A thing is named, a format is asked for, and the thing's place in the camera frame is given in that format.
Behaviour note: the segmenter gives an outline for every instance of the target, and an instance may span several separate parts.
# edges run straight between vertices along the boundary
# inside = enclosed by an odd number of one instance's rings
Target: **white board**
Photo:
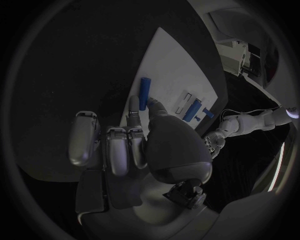
[[[218,98],[209,80],[192,57],[159,27],[136,73],[121,118],[121,127],[127,125],[129,98],[132,95],[139,95],[142,77],[151,79],[149,97],[160,101],[170,115],[180,119],[184,117],[185,112],[197,98],[202,101],[202,106],[195,116],[202,120],[206,116],[203,109],[210,110]],[[186,93],[192,94],[192,97],[181,113],[176,114],[180,98],[184,98]],[[139,111],[139,115],[144,135],[147,136],[149,133],[148,109]],[[193,118],[190,122],[184,122],[195,129],[201,121]]]

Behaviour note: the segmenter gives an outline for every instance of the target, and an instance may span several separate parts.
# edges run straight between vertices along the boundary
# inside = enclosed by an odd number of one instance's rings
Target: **cable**
[[[255,109],[255,110],[252,110],[252,111],[247,111],[247,112],[242,112],[242,111],[235,111],[235,110],[232,110],[232,109],[224,109],[221,114],[220,114],[220,117],[219,117],[219,121],[220,123],[224,120],[224,113],[226,112],[235,112],[237,114],[250,114],[250,113],[253,113],[253,112],[257,112],[257,111],[267,111],[267,110],[273,110],[273,109],[278,109],[278,108],[281,108],[282,105],[280,106],[277,106],[277,107],[273,107],[273,108],[268,108],[268,109]]]

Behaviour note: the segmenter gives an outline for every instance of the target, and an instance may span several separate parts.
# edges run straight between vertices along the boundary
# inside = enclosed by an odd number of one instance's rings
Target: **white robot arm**
[[[230,115],[224,117],[224,121],[220,123],[215,131],[211,131],[205,136],[204,141],[212,159],[214,159],[224,147],[225,138],[246,135],[255,130],[269,131],[274,129],[275,126],[288,124],[291,121],[284,107],[280,107],[275,111],[266,110],[257,116],[244,113]]]

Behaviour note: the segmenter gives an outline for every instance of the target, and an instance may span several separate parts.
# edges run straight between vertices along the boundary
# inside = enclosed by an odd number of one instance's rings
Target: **blue block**
[[[189,107],[189,109],[186,111],[182,120],[189,123],[193,119],[193,117],[196,115],[198,110],[201,108],[201,106],[202,106],[201,101],[199,99],[196,99],[193,102],[193,104]]]
[[[212,112],[210,112],[209,110],[207,110],[206,108],[203,109],[203,112],[205,112],[205,114],[207,116],[209,116],[211,119],[215,116]]]
[[[142,77],[140,79],[139,88],[139,110],[145,111],[147,107],[147,101],[149,97],[151,79],[148,77]]]

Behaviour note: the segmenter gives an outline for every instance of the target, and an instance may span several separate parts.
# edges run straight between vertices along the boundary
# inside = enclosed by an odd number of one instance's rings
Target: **black background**
[[[11,52],[20,40],[20,36],[24,33],[27,25],[29,25],[35,17],[45,9],[45,7],[53,1],[16,1],[2,0],[0,2],[0,30],[1,30],[1,76],[3,79],[4,70],[8,66],[11,57]],[[281,5],[279,2],[267,1],[259,3],[265,10],[268,10],[276,19],[277,23],[284,29],[288,35],[294,50],[299,53],[299,45],[294,36],[294,30],[298,29],[298,9],[292,5]],[[18,239],[21,236],[30,239],[38,238],[34,232],[27,226],[18,212],[14,210],[12,201],[8,199],[5,189],[5,180],[1,179],[2,183],[2,229],[1,233],[10,239]],[[273,239],[275,236],[291,238],[298,236],[298,217],[299,208],[299,187],[294,189],[293,195],[289,197],[289,202],[282,209],[281,214],[274,219],[269,229],[262,232],[263,239]]]

